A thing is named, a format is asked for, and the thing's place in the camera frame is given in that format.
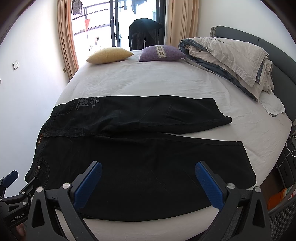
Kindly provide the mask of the person's left hand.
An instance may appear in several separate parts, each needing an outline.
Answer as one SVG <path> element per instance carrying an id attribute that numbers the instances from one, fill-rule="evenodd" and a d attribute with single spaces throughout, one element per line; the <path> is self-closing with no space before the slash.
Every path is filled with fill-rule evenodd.
<path id="1" fill-rule="evenodd" d="M 26 240 L 26 230 L 23 223 L 16 227 L 16 236 L 18 240 Z"/>

